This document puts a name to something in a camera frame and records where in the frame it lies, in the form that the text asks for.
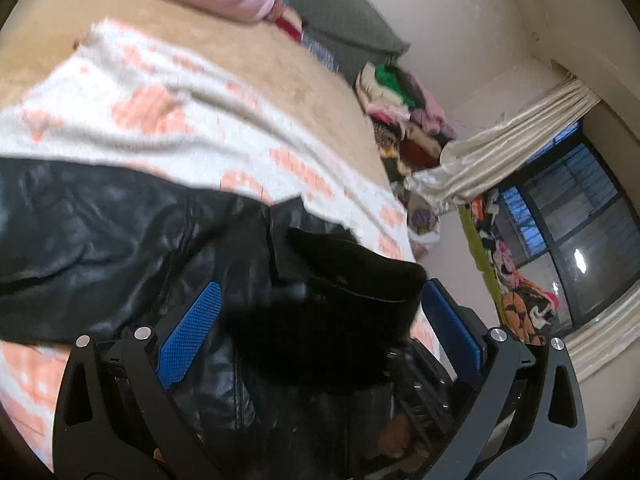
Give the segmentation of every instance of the textured blue pad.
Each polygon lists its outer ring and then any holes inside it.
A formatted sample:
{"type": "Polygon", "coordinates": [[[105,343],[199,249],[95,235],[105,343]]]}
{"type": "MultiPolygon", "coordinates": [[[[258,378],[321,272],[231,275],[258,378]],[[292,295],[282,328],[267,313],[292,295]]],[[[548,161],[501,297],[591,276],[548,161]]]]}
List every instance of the textured blue pad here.
{"type": "Polygon", "coordinates": [[[482,380],[482,349],[468,332],[460,316],[433,282],[422,289],[422,309],[435,330],[456,374],[465,383],[482,380]]]}
{"type": "Polygon", "coordinates": [[[158,379],[166,390],[180,382],[222,308],[220,286],[211,282],[171,332],[158,355],[158,379]]]}

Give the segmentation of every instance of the mattress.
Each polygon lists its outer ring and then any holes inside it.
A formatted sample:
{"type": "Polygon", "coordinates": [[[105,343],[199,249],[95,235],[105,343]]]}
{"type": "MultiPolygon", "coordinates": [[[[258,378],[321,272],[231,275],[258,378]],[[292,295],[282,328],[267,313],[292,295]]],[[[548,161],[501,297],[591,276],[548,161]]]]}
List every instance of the mattress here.
{"type": "MultiPolygon", "coordinates": [[[[28,90],[72,56],[92,24],[105,18],[193,52],[243,81],[354,169],[353,180],[362,180],[367,199],[378,203],[384,213],[376,221],[400,227],[399,244],[408,246],[401,228],[404,222],[393,213],[388,217],[393,199],[372,127],[353,91],[341,76],[325,70],[271,25],[231,23],[169,0],[20,0],[0,32],[0,108],[28,100],[28,90]]],[[[350,200],[357,202],[358,197],[350,200]]],[[[331,218],[347,224],[336,214],[331,218]]],[[[409,251],[398,256],[411,259],[409,251]]],[[[438,355],[436,339],[424,318],[414,324],[412,334],[438,355]]],[[[48,466],[53,413],[67,353],[65,348],[0,342],[0,402],[48,466]]]]}

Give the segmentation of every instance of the white and orange patterned blanket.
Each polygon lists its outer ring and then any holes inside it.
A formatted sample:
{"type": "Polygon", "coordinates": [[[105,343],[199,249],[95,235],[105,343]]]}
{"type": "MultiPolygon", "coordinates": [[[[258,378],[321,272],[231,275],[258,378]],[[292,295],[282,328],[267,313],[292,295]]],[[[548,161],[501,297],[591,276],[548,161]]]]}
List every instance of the white and orange patterned blanket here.
{"type": "MultiPolygon", "coordinates": [[[[0,131],[5,156],[127,166],[266,203],[300,195],[369,249],[413,259],[405,212],[388,189],[232,74],[119,22],[94,25],[75,54],[0,113],[0,131]]],[[[412,332],[438,355],[423,315],[412,332]]],[[[67,355],[0,341],[0,402],[49,467],[67,355]]]]}

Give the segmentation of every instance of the black window frame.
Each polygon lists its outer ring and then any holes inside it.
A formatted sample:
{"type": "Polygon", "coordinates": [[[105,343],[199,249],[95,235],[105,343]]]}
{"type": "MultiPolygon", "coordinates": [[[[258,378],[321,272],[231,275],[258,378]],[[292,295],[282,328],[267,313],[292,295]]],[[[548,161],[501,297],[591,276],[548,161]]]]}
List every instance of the black window frame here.
{"type": "Polygon", "coordinates": [[[540,231],[540,234],[542,235],[542,239],[546,244],[546,248],[544,250],[536,253],[533,256],[530,256],[522,263],[520,263],[518,267],[522,267],[548,253],[551,257],[551,260],[553,261],[554,267],[556,268],[556,273],[558,274],[558,278],[562,283],[562,288],[564,289],[564,294],[566,296],[566,302],[569,307],[569,314],[572,319],[572,326],[570,328],[554,333],[554,336],[558,337],[564,337],[590,322],[592,319],[601,314],[603,310],[610,306],[620,296],[622,296],[626,291],[628,291],[629,288],[638,279],[640,279],[640,272],[638,272],[632,278],[624,282],[623,285],[620,285],[607,298],[599,301],[596,305],[590,308],[587,313],[580,313],[580,311],[575,308],[575,305],[578,304],[578,301],[574,289],[574,284],[570,279],[570,274],[564,264],[564,258],[562,257],[562,253],[560,251],[560,246],[562,245],[562,243],[569,240],[572,236],[582,231],[585,227],[598,219],[605,211],[609,209],[609,207],[611,207],[613,203],[617,202],[617,200],[620,199],[625,202],[633,220],[635,221],[636,226],[640,230],[640,216],[638,215],[638,211],[636,211],[636,208],[631,202],[629,196],[626,194],[625,189],[621,186],[615,174],[611,171],[610,167],[604,161],[598,150],[596,150],[591,141],[584,135],[582,126],[583,124],[581,119],[578,122],[578,129],[574,133],[560,140],[556,145],[552,146],[551,149],[547,150],[545,153],[542,153],[540,156],[535,156],[529,162],[526,162],[518,170],[501,181],[501,183],[497,186],[498,192],[500,193],[511,187],[515,187],[518,190],[524,203],[529,209],[529,212],[531,213],[531,216],[533,217],[534,222],[536,223],[540,231]],[[532,199],[527,189],[525,189],[524,183],[526,183],[533,177],[539,176],[543,171],[551,167],[563,156],[580,145],[584,145],[585,147],[587,147],[591,155],[594,156],[600,167],[604,170],[607,177],[613,183],[613,186],[615,187],[617,193],[604,206],[602,206],[595,213],[591,214],[586,220],[578,224],[575,228],[571,229],[562,237],[558,238],[558,240],[554,240],[548,226],[546,225],[545,219],[540,212],[540,209],[532,199]]]}

